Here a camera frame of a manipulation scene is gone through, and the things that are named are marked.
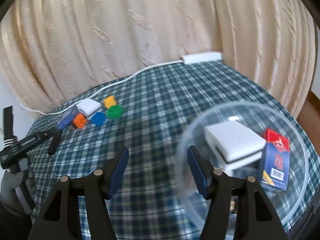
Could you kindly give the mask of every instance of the blue block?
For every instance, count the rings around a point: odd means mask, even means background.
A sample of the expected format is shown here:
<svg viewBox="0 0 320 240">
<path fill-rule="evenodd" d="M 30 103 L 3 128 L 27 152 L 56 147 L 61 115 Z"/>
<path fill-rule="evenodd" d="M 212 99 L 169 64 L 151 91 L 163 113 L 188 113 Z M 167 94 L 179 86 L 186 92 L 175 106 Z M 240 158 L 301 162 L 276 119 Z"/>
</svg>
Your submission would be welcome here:
<svg viewBox="0 0 320 240">
<path fill-rule="evenodd" d="M 72 123 L 72 121 L 75 119 L 77 114 L 79 114 L 79 111 L 76 108 L 76 106 L 73 106 L 72 108 L 69 109 L 69 111 L 67 111 L 65 115 L 63 115 L 63 117 L 61 118 L 60 122 L 57 125 L 57 128 L 60 130 L 66 128 L 69 124 Z"/>
<path fill-rule="evenodd" d="M 97 126 L 101 126 L 105 119 L 106 116 L 104 113 L 96 112 L 90 121 Z"/>
</svg>

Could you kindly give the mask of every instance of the yellow block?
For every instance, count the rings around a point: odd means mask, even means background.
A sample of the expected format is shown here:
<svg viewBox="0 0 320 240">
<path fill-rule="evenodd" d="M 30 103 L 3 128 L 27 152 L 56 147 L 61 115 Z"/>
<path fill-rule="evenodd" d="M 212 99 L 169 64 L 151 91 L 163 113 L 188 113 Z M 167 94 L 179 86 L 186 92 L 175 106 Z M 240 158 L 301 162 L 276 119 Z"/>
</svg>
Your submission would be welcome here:
<svg viewBox="0 0 320 240">
<path fill-rule="evenodd" d="M 106 108 L 110 108 L 112 106 L 116 106 L 117 105 L 117 102 L 116 102 L 114 96 L 107 97 L 105 100 L 103 100 L 103 103 L 104 103 Z"/>
</svg>

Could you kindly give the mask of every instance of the black strap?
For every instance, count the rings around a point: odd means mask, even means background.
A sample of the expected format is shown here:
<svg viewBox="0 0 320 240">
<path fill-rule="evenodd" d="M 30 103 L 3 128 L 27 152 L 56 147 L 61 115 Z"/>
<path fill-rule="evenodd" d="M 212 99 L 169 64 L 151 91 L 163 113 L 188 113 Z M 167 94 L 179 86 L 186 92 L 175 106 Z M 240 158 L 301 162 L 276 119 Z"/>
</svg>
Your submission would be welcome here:
<svg viewBox="0 0 320 240">
<path fill-rule="evenodd" d="M 4 140 L 13 139 L 12 106 L 8 106 L 3 109 L 3 132 L 4 132 Z"/>
</svg>

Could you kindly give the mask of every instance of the white box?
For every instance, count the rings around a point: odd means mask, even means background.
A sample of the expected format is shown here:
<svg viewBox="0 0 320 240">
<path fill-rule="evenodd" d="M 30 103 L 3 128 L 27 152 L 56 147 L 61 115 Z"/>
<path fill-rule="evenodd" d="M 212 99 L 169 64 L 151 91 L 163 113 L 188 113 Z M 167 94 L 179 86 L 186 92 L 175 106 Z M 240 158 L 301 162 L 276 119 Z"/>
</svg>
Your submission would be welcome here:
<svg viewBox="0 0 320 240">
<path fill-rule="evenodd" d="M 89 117 L 101 108 L 101 104 L 91 98 L 86 98 L 78 103 L 76 107 L 80 113 L 84 114 L 85 117 Z"/>
<path fill-rule="evenodd" d="M 205 139 L 227 174 L 262 157 L 266 140 L 237 121 L 204 128 Z"/>
</svg>

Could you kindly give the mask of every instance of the screw head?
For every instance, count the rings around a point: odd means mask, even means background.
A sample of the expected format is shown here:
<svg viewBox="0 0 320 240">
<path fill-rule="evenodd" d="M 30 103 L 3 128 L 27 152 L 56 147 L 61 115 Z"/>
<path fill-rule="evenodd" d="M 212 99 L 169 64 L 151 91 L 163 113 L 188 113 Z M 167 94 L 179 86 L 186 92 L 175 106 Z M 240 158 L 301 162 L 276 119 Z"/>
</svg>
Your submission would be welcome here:
<svg viewBox="0 0 320 240">
<path fill-rule="evenodd" d="M 222 174 L 222 170 L 220 169 L 214 169 L 213 173 L 217 176 L 220 176 Z"/>
<path fill-rule="evenodd" d="M 62 176 L 61 178 L 60 178 L 60 181 L 61 182 L 66 182 L 66 181 L 68 181 L 68 179 L 69 179 L 69 177 L 68 176 Z"/>
<path fill-rule="evenodd" d="M 249 176 L 249 177 L 247 178 L 247 180 L 248 180 L 249 182 L 251 182 L 251 183 L 253 183 L 253 182 L 256 181 L 256 179 L 255 179 L 254 176 Z"/>
<path fill-rule="evenodd" d="M 96 176 L 100 176 L 102 173 L 103 173 L 102 170 L 95 170 L 95 171 L 93 172 L 93 174 L 96 175 Z"/>
</svg>

